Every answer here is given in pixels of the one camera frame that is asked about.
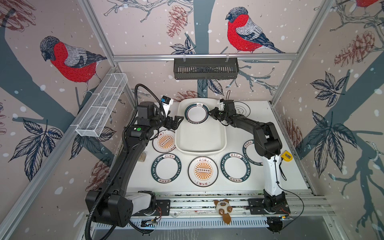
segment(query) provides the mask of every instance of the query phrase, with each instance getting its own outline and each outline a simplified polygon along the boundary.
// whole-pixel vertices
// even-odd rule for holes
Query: plate
[[[175,180],[181,172],[181,161],[175,154],[162,154],[155,159],[151,167],[153,179],[160,183]]]
[[[203,103],[194,103],[189,105],[184,112],[185,119],[193,124],[200,124],[205,122],[209,115],[209,109]]]
[[[242,114],[246,117],[248,117],[249,114],[251,114],[251,109],[245,103],[237,102],[237,101],[234,103],[235,103],[235,109],[237,114]]]
[[[160,153],[167,153],[176,148],[175,132],[172,130],[163,130],[159,132],[157,138],[152,141],[153,148]]]
[[[251,165],[248,160],[243,155],[235,152],[223,156],[220,169],[224,176],[232,182],[244,182],[251,175]]]
[[[257,166],[262,166],[263,162],[255,162],[251,158],[256,159],[260,158],[259,155],[256,152],[255,149],[255,141],[253,139],[246,141],[243,145],[243,154],[244,157],[252,164],[257,165]]]
[[[189,164],[188,176],[195,185],[208,187],[216,181],[218,168],[209,157],[197,157]]]

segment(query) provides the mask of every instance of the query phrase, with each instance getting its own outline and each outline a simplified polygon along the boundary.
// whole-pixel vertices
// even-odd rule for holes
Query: stuffed animal toy
[[[223,221],[226,224],[230,224],[231,216],[229,215],[229,213],[232,212],[232,207],[231,205],[229,205],[229,200],[228,199],[224,199],[222,201],[215,200],[214,203],[216,206],[217,213],[223,216]]]

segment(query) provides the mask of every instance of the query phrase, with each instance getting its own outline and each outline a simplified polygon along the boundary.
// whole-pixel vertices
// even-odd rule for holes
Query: pine cone illustration
[[[169,11],[168,18],[167,34],[173,38],[175,35],[179,35],[187,25],[187,12],[181,6],[176,5]]]
[[[357,35],[351,43],[335,56],[334,64],[340,64],[342,67],[355,62],[361,62],[374,48],[375,35],[370,31]]]
[[[301,134],[300,127],[293,123],[293,119],[284,122],[285,129],[288,132],[288,136],[291,139],[295,148],[301,148],[300,143],[303,140],[303,135]]]
[[[181,102],[183,101],[184,99],[188,99],[188,98],[197,98],[198,97],[198,94],[197,92],[195,91],[192,91],[192,90],[187,90],[186,92],[177,92],[177,95],[175,96],[175,98],[173,99],[173,101],[175,102]]]
[[[13,31],[24,31],[29,24],[36,25],[36,17],[32,13],[36,8],[27,0],[0,0],[0,21],[3,21],[11,9],[16,12],[10,15],[5,27]]]
[[[109,167],[102,161],[98,161],[91,171],[91,178],[89,179],[89,185],[85,189],[86,191],[97,190],[100,184],[108,176]]]

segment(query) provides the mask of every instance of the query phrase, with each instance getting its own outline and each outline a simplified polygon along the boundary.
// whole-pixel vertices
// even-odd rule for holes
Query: red bird illustration
[[[99,54],[86,51],[84,48],[72,47],[60,42],[53,36],[48,36],[42,40],[40,51],[44,60],[51,60],[51,63],[68,80],[76,83],[87,83],[87,90],[83,95],[90,92],[88,91],[88,81],[93,75],[96,75],[98,64],[107,59]]]
[[[341,3],[339,3],[339,5],[342,5],[342,4],[349,2],[349,1],[351,1],[351,0],[345,0]],[[366,8],[371,6],[372,4],[374,4],[375,2],[377,2],[379,0],[355,0],[355,1],[356,1],[356,5],[352,6],[350,11],[353,13],[353,11],[356,9],[356,7],[362,7],[362,8],[364,8],[364,11],[365,11],[364,15],[366,15],[366,14],[369,14],[366,12]]]
[[[231,9],[225,19],[228,20],[228,40],[237,49],[236,53],[240,51],[252,53],[262,48],[284,53],[275,47],[259,26],[254,24],[244,7]]]

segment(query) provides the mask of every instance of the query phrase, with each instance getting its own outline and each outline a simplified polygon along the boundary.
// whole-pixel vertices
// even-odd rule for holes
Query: aluminum rail
[[[185,54],[185,55],[114,55],[114,62],[172,61],[175,58],[237,58],[238,60],[296,60],[297,53],[237,53],[237,54]]]

